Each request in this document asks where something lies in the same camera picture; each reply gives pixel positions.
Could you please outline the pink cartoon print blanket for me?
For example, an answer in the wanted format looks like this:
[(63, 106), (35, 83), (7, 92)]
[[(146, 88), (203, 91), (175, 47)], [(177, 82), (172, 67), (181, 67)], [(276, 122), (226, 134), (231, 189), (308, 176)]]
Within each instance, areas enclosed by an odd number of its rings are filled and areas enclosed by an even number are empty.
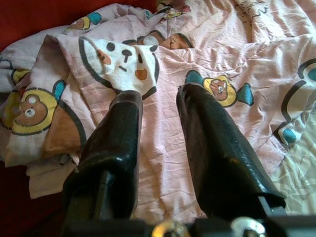
[(0, 160), (31, 198), (62, 191), (120, 92), (143, 98), (135, 217), (190, 220), (198, 206), (176, 108), (204, 87), (273, 175), (316, 113), (316, 0), (112, 3), (0, 52)]

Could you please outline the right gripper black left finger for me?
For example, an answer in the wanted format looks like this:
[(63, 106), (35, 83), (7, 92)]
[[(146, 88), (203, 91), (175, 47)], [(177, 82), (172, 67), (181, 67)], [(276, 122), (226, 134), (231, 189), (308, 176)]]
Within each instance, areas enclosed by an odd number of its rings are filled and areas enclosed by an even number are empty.
[(138, 153), (143, 100), (128, 90), (110, 103), (67, 177), (67, 222), (129, 218), (138, 201)]

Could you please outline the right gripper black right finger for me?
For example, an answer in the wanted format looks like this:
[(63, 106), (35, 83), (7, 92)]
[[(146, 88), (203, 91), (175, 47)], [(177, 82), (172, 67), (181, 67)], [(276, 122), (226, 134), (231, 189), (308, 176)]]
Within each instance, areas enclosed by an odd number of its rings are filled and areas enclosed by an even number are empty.
[(179, 87), (176, 104), (197, 202), (208, 216), (283, 216), (285, 198), (225, 108), (201, 85)]

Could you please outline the bed with beige floral sheet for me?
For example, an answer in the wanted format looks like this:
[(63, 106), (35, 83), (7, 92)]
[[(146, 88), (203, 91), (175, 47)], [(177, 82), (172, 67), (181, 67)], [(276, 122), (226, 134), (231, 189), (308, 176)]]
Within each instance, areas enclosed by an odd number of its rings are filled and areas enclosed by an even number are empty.
[(301, 139), (290, 149), (272, 175), (286, 196), (289, 215), (316, 215), (316, 113), (311, 113)]

